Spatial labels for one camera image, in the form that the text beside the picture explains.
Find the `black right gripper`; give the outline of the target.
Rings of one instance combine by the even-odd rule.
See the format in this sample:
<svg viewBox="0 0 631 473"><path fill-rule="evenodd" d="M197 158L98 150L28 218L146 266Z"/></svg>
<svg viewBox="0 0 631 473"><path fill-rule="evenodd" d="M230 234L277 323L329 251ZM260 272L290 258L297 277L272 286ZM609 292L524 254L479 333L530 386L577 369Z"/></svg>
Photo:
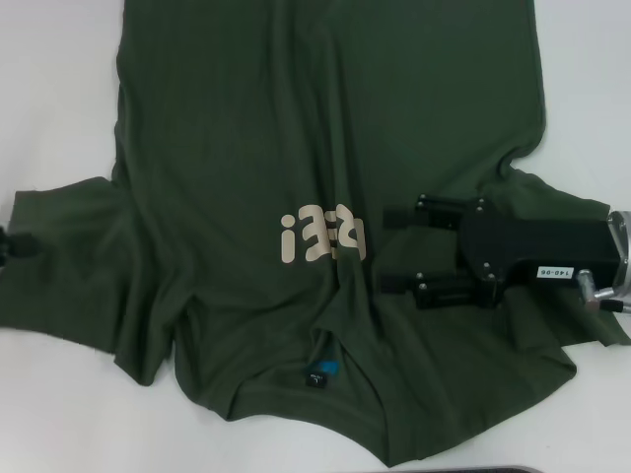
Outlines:
<svg viewBox="0 0 631 473"><path fill-rule="evenodd" d="M489 202L421 194L410 207L384 209L389 230L457 231L466 268L377 274L380 293L410 293L418 309L497 304L516 285L575 285L588 309L621 308L621 213L604 220L524 220Z"/></svg>

